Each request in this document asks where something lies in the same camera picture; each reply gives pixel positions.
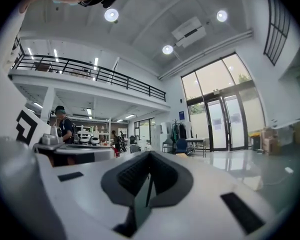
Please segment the ceiling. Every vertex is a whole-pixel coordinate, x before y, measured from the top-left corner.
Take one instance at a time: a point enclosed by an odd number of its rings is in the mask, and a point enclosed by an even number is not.
[[[53,54],[53,47],[59,47],[63,57],[85,62],[103,53],[110,69],[121,57],[160,76],[176,63],[247,31],[242,0],[117,0],[112,7],[119,12],[117,24],[105,20],[100,5],[84,8],[40,0],[27,10],[22,44],[35,54]],[[228,13],[226,22],[217,20],[219,10]],[[172,32],[193,17],[206,36],[163,54],[165,45],[178,41]]]
[[[48,88],[27,84],[16,84],[16,87],[27,99],[26,107],[40,113],[41,108],[33,102],[43,105]],[[92,116],[96,119],[124,120],[129,115],[140,117],[155,111],[151,107],[136,106],[126,101],[56,89],[52,109],[56,109],[59,105],[64,106],[68,115],[76,117],[88,117],[87,109],[90,108]]]

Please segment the black metal railing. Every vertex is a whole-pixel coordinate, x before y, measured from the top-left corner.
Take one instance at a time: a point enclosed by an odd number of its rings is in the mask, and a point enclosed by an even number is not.
[[[280,0],[268,0],[269,27],[263,54],[275,66],[285,46],[290,27],[290,13]]]
[[[20,51],[13,66],[14,70],[34,70],[63,74],[98,81],[109,85],[121,86],[147,96],[166,101],[166,93],[149,84],[141,82],[119,72],[94,64],[63,57],[46,55],[29,55]]]

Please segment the black logo on white surface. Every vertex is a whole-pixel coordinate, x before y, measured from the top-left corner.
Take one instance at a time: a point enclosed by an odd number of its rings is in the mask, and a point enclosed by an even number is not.
[[[20,124],[21,119],[23,119],[30,126],[30,130],[29,130],[27,136],[24,136],[25,128]],[[36,121],[34,121],[29,115],[27,115],[27,113],[24,112],[23,110],[20,112],[16,121],[18,122],[16,129],[19,132],[16,137],[16,140],[29,145],[31,142],[32,136],[35,133],[38,123]]]

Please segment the desk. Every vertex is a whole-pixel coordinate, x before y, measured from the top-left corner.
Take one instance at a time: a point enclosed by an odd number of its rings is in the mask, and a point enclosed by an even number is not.
[[[206,139],[205,138],[187,138],[187,143],[202,143],[203,144],[203,157],[206,157]],[[193,145],[194,152],[196,152],[196,145]]]

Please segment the double door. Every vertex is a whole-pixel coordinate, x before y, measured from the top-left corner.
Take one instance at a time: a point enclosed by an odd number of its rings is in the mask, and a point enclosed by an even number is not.
[[[205,100],[211,151],[248,148],[248,130],[239,93],[220,94]]]

